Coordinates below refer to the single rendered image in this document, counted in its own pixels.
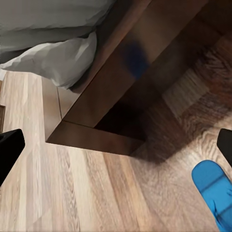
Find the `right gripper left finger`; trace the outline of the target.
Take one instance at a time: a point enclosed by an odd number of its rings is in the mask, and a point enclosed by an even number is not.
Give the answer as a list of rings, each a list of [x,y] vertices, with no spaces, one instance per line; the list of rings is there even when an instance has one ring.
[[[0,186],[25,148],[21,129],[0,134]]]

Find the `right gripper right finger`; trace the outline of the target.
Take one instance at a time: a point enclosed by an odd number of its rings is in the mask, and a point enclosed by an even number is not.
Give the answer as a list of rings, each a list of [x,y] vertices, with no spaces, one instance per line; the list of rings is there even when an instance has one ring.
[[[217,146],[232,167],[232,130],[222,128],[217,137]]]

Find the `sandal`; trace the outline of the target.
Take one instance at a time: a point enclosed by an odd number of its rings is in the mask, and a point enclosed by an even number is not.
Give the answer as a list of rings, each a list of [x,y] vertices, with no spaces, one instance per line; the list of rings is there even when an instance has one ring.
[[[192,170],[193,182],[211,210],[221,232],[232,232],[232,182],[222,167],[211,160]]]

